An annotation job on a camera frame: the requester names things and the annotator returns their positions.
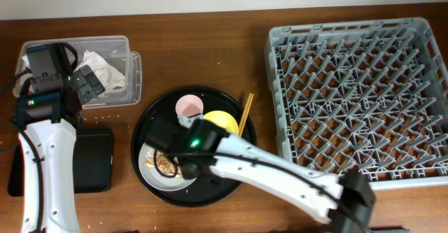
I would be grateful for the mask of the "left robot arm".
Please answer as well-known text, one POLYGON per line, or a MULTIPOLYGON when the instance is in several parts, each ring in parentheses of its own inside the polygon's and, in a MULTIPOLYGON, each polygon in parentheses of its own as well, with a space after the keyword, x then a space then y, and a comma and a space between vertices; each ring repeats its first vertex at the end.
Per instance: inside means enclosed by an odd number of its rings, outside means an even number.
POLYGON ((73 155, 83 105, 105 88, 88 66, 78 66, 68 43, 27 48, 32 76, 24 82, 10 121, 24 162, 22 232, 79 232, 73 155))

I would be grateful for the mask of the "yellow bowl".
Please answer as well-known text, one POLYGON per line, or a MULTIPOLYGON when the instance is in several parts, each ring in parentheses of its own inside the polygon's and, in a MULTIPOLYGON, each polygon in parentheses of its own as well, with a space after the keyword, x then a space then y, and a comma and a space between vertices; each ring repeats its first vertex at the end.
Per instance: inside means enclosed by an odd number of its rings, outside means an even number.
POLYGON ((204 119, 233 134, 239 133, 239 125, 235 118, 225 111, 210 111, 204 114, 204 119))

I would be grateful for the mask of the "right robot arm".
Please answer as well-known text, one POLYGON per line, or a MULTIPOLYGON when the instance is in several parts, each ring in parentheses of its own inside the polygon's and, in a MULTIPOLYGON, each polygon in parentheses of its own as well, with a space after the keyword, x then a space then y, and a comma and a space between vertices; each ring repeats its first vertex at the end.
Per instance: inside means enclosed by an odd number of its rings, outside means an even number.
POLYGON ((186 180, 208 175, 257 187, 298 207, 329 232, 369 232, 376 197, 357 171, 325 174, 259 149, 203 118, 156 118, 146 145, 162 153, 186 180))

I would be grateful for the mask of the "white napkin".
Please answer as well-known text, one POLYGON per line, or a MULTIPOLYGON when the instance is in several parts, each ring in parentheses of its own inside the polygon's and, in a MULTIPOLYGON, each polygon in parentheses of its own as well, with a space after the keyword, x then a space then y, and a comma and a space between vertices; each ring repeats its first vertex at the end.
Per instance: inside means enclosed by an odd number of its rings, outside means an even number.
POLYGON ((125 86, 125 76, 96 52, 86 50, 83 61, 76 67, 76 70, 85 65, 92 69, 106 91, 125 86))

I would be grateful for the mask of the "pink cup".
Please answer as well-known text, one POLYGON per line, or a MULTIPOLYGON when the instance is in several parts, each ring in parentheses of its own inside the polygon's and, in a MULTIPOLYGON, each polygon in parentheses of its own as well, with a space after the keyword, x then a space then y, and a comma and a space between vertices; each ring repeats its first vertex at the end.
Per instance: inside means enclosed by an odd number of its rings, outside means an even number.
POLYGON ((202 100, 193 94, 182 96, 175 105, 176 114, 183 115, 185 117, 202 114, 203 110, 204 104, 202 100))

